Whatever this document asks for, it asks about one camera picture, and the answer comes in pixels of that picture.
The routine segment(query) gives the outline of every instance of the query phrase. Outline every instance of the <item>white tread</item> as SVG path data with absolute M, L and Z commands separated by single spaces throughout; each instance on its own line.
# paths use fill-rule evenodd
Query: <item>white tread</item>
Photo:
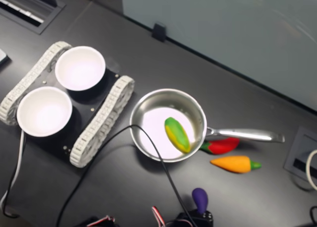
M 69 160 L 74 166 L 83 168 L 91 161 L 128 103 L 133 89 L 134 80 L 128 76 L 122 76 L 115 82 L 103 105 L 70 152 Z
M 45 69 L 50 69 L 53 62 L 59 56 L 70 49 L 71 45 L 59 41 L 49 47 L 42 55 L 33 68 L 25 75 L 24 78 L 6 95 L 0 104 L 0 120 L 8 125 L 17 125 L 16 111 L 22 98 L 26 95 L 26 90 L 40 76 Z

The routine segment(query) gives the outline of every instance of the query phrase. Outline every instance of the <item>toy carrot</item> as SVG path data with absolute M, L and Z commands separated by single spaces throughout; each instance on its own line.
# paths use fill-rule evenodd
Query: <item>toy carrot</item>
M 229 137 L 223 140 L 214 140 L 203 143 L 200 150 L 209 154 L 225 154 L 234 150 L 240 140 L 238 138 Z
M 210 162 L 222 169 L 237 173 L 246 173 L 262 166 L 260 163 L 251 161 L 247 156 L 229 156 L 214 159 Z

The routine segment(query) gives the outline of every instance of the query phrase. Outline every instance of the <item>dark gray tabletop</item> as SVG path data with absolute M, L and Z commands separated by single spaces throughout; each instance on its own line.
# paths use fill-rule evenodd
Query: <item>dark gray tabletop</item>
M 136 81 L 135 94 L 112 134 L 128 124 L 133 105 L 146 93 L 176 88 L 203 107 L 215 128 L 258 128 L 285 134 L 284 144 L 244 141 L 232 155 L 248 155 L 260 170 L 237 175 L 210 164 L 198 152 L 169 165 L 189 209 L 191 191 L 204 188 L 215 227 L 295 227 L 309 223 L 316 193 L 297 188 L 283 169 L 299 126 L 317 130 L 317 117 L 170 42 L 151 38 L 148 31 L 89 0 L 67 4 L 42 35 L 0 16 L 0 47 L 12 59 L 0 68 L 0 99 L 54 42 L 87 45 L 99 50 L 111 67 Z M 0 123 L 0 193 L 4 193 L 17 159 L 19 130 Z M 52 227 L 58 212 L 81 175 L 39 148 L 27 145 L 20 176 L 9 206 L 38 227 Z M 181 207 L 159 163 L 139 154 L 129 132 L 101 153 L 67 207 L 61 226 L 72 226 L 91 215 L 115 216 L 123 227 L 156 226 L 151 206 L 169 220 Z

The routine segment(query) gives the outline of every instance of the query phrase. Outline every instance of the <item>white bowl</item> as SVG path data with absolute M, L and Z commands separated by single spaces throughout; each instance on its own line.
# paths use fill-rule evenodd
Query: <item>white bowl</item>
M 84 91 L 95 86 L 106 71 L 106 62 L 100 52 L 87 46 L 71 48 L 57 60 L 55 75 L 66 89 Z
M 40 87 L 20 102 L 17 121 L 21 129 L 35 137 L 46 137 L 62 130 L 73 106 L 69 96 L 55 87 Z

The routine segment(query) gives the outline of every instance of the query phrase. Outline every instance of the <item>saucepan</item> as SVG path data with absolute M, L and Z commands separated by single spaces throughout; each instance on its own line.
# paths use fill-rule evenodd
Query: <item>saucepan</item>
M 183 126 L 191 144 L 189 153 L 176 149 L 168 139 L 164 122 L 173 117 Z M 206 116 L 198 102 L 185 92 L 160 89 L 145 95 L 134 107 L 130 124 L 142 127 L 151 137 L 166 163 L 178 162 L 196 153 L 206 136 L 222 135 L 266 142 L 284 142 L 282 134 L 257 129 L 214 129 L 207 127 Z M 131 129 L 132 139 L 146 156 L 159 161 L 153 145 L 138 128 Z

